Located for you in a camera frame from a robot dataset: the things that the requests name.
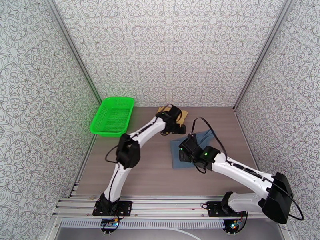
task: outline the patterned wallpaper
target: patterned wallpaper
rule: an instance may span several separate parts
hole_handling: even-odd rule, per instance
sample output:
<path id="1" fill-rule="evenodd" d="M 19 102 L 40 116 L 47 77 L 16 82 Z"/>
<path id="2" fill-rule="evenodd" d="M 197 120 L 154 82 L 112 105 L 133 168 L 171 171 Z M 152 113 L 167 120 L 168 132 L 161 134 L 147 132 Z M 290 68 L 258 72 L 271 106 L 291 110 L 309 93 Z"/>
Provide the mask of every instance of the patterned wallpaper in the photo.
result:
<path id="1" fill-rule="evenodd" d="M 284 0 L 55 0 L 101 97 L 232 106 Z"/>
<path id="2" fill-rule="evenodd" d="M 0 13 L 0 239 L 42 239 L 98 105 L 43 0 Z"/>
<path id="3" fill-rule="evenodd" d="M 320 239 L 319 53 L 320 0 L 296 0 L 237 109 L 261 169 L 288 177 L 306 218 L 290 221 L 306 240 Z"/>

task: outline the white cable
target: white cable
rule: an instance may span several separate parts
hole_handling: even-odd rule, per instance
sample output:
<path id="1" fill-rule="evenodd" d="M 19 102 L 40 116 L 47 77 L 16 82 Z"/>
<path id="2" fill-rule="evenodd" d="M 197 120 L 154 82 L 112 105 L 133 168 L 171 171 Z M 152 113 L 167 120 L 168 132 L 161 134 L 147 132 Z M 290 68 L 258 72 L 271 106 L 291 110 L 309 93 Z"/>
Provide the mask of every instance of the white cable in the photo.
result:
<path id="1" fill-rule="evenodd" d="M 197 236 L 189 233 L 189 232 L 186 232 L 186 231 L 183 231 L 181 229 L 177 229 L 177 228 L 160 228 L 161 230 L 172 230 L 172 231 L 176 231 L 176 232 L 181 232 L 183 234 L 186 234 L 186 235 L 189 235 L 190 237 L 193 237 L 194 239 L 196 240 L 201 240 L 200 238 L 198 238 Z"/>

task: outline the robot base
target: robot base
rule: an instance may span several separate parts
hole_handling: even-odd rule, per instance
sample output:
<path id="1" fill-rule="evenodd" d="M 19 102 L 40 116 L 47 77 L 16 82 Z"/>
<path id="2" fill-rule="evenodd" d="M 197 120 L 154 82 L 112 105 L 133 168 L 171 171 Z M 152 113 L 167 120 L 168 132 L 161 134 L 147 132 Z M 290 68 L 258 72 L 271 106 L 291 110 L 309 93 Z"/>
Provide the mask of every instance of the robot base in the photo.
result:
<path id="1" fill-rule="evenodd" d="M 208 210 L 209 217 L 225 217 L 225 216 L 234 216 L 234 217 L 241 217 L 246 216 L 247 212 L 235 212 L 233 209 L 230 208 L 228 205 L 228 200 L 232 195 L 232 191 L 226 192 L 223 199 L 221 201 L 207 201 L 206 207 L 204 209 Z"/>
<path id="2" fill-rule="evenodd" d="M 93 216 L 130 216 L 132 201 L 117 200 L 111 203 L 104 194 L 96 201 L 94 205 Z"/>

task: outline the black mounting plate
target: black mounting plate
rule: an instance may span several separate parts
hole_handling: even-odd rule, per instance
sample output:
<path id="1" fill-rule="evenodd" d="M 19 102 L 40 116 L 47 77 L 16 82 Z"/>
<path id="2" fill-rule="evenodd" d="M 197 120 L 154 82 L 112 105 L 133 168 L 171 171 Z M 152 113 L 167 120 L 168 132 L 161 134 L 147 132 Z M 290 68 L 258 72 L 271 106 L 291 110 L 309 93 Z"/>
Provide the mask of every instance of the black mounting plate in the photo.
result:
<path id="1" fill-rule="evenodd" d="M 225 212 L 221 206 L 221 201 L 207 201 L 206 208 L 208 210 L 209 217 L 245 217 L 247 212 Z"/>
<path id="2" fill-rule="evenodd" d="M 132 201 L 119 200 L 115 207 L 111 211 L 106 211 L 101 207 L 101 203 L 98 200 L 94 205 L 93 216 L 130 216 L 132 210 Z"/>

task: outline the aluminum frame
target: aluminum frame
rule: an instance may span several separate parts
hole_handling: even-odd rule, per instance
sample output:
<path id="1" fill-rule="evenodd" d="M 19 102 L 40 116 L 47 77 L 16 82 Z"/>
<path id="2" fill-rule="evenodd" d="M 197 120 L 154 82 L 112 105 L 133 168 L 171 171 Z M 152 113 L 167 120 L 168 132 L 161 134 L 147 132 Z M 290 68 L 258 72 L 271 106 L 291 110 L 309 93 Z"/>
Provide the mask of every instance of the aluminum frame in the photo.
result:
<path id="1" fill-rule="evenodd" d="M 92 216 L 93 207 L 98 197 L 71 196 L 60 199 L 55 209 L 45 239 L 55 240 L 61 227 L 82 227 L 76 225 L 79 222 L 89 222 L 90 226 L 83 228 L 99 228 L 97 222 L 107 216 Z M 206 201 L 220 201 L 222 196 L 123 196 L 123 200 L 132 200 L 133 209 L 131 216 L 126 217 L 126 223 L 130 226 L 119 226 L 119 229 L 161 229 L 167 225 L 160 222 L 171 222 L 172 228 L 183 229 L 217 229 L 222 228 L 223 219 L 234 217 L 209 217 L 207 210 L 201 205 Z M 250 213 L 248 218 L 267 218 L 262 213 Z M 66 221 L 74 221 L 75 226 L 66 224 Z M 284 240 L 296 240 L 290 222 L 279 224 Z"/>
<path id="2" fill-rule="evenodd" d="M 269 52 L 274 40 L 276 39 L 284 21 L 286 20 L 293 4 L 294 4 L 295 0 L 285 0 L 284 4 L 281 8 L 281 10 L 279 11 L 279 15 L 276 18 L 276 21 L 274 22 L 274 25 L 262 47 L 262 50 L 256 60 L 256 62 L 254 63 L 252 70 L 246 80 L 246 82 L 244 83 L 244 86 L 238 96 L 238 98 L 236 99 L 233 109 L 236 112 L 242 98 L 244 97 L 248 87 L 250 86 L 250 83 L 252 82 L 254 76 L 256 75 L 257 71 L 259 70 L 260 66 L 262 65 L 262 62 L 264 60 L 264 57 L 267 55 L 267 53 Z"/>
<path id="3" fill-rule="evenodd" d="M 61 33 L 63 39 L 66 41 L 66 44 L 69 47 L 69 49 L 74 57 L 74 60 L 76 61 L 80 71 L 82 72 L 84 78 L 86 79 L 94 97 L 96 98 L 98 104 L 100 105 L 102 102 L 100 94 L 97 91 L 97 89 L 94 85 L 94 82 L 92 81 L 92 78 L 89 75 L 89 72 L 88 72 L 86 65 L 84 64 L 79 52 L 78 52 L 78 49 L 76 48 L 76 45 L 75 45 L 75 43 L 74 43 L 74 41 L 68 31 L 68 28 L 66 26 L 66 23 L 63 21 L 63 18 L 58 10 L 56 2 L 54 0 L 44 0 L 44 2 L 46 3 L 46 5 L 51 13 L 52 19 L 54 20 L 58 29 L 60 30 L 60 33 Z"/>

